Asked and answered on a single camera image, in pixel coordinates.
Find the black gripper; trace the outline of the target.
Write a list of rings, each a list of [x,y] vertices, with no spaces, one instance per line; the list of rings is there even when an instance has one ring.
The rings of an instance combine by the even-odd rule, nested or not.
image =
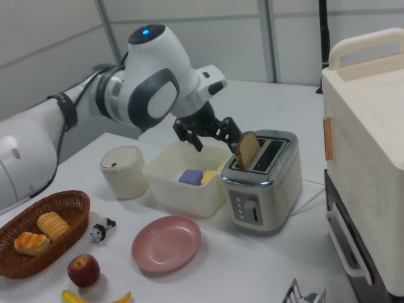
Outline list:
[[[173,129],[182,142],[187,141],[200,152],[203,148],[202,142],[196,133],[206,133],[207,136],[227,144],[232,153],[236,152],[237,145],[241,138],[241,131],[231,117],[218,120],[209,101],[187,117],[179,117],[173,124]]]

